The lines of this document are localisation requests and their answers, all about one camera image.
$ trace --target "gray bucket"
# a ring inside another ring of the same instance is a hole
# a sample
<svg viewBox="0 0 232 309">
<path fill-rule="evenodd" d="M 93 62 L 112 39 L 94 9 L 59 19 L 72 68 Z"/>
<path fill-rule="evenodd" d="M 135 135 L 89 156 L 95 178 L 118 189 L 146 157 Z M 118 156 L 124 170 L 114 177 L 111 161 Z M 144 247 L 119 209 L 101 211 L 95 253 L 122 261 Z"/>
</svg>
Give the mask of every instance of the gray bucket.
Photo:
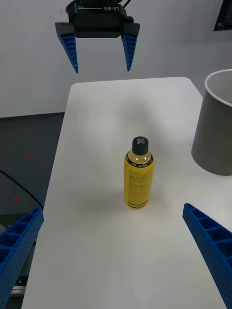
<svg viewBox="0 0 232 309">
<path fill-rule="evenodd" d="M 212 73 L 205 80 L 192 157 L 211 173 L 232 175 L 232 70 Z"/>
</svg>

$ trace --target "gray floor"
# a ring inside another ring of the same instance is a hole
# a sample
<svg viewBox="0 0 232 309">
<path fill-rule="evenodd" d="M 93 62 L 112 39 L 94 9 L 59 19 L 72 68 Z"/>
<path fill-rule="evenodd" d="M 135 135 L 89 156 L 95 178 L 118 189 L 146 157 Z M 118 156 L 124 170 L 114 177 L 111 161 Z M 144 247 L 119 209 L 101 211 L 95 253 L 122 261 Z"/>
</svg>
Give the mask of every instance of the gray floor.
<svg viewBox="0 0 232 309">
<path fill-rule="evenodd" d="M 63 113 L 58 113 L 0 119 L 0 169 L 36 197 L 42 190 L 42 204 L 46 198 L 63 116 Z M 7 228 L 36 206 L 30 196 L 0 174 L 0 224 Z M 22 300 L 12 299 L 6 308 L 18 309 L 21 303 Z"/>
</svg>

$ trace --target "black cable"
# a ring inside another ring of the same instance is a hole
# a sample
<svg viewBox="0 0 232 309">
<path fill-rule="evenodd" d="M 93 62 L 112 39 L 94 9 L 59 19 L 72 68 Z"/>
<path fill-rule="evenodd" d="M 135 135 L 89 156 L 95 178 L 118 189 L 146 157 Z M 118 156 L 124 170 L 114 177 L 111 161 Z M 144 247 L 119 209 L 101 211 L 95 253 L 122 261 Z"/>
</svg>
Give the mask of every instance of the black cable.
<svg viewBox="0 0 232 309">
<path fill-rule="evenodd" d="M 31 192 L 29 192 L 26 188 L 24 188 L 24 186 L 22 186 L 20 183 L 18 183 L 17 180 L 15 180 L 14 178 L 12 178 L 10 175 L 8 175 L 6 172 L 4 172 L 2 169 L 0 169 L 0 173 L 2 173 L 4 176 L 6 176 L 7 178 L 9 178 L 11 181 L 13 181 L 14 183 L 16 183 L 22 190 L 24 190 L 28 195 L 30 195 L 31 198 L 33 198 L 38 204 L 39 206 L 44 209 L 43 205 L 41 204 L 40 201 L 38 201 L 38 199 L 31 194 Z"/>
<path fill-rule="evenodd" d="M 125 8 L 129 3 L 130 3 L 131 0 L 127 0 L 127 2 L 123 5 L 123 7 Z"/>
</svg>

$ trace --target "bottle label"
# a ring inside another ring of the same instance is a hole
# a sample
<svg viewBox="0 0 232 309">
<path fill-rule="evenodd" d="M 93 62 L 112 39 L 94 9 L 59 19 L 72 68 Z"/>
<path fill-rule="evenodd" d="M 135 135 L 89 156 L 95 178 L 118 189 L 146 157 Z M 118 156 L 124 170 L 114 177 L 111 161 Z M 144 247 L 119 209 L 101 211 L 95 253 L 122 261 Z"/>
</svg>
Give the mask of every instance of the bottle label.
<svg viewBox="0 0 232 309">
<path fill-rule="evenodd" d="M 154 158 L 145 165 L 131 163 L 126 155 L 124 160 L 124 199 L 132 207 L 147 203 L 154 170 Z"/>
</svg>

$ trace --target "bottle cap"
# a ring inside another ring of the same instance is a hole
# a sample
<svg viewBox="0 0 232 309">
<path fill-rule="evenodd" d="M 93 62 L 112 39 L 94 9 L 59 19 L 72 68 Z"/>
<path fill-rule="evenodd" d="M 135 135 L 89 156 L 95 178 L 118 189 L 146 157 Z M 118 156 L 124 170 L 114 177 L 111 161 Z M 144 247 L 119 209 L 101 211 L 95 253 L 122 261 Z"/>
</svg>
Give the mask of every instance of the bottle cap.
<svg viewBox="0 0 232 309">
<path fill-rule="evenodd" d="M 148 153 L 148 139 L 138 136 L 133 139 L 132 151 L 135 155 L 145 155 Z"/>
</svg>

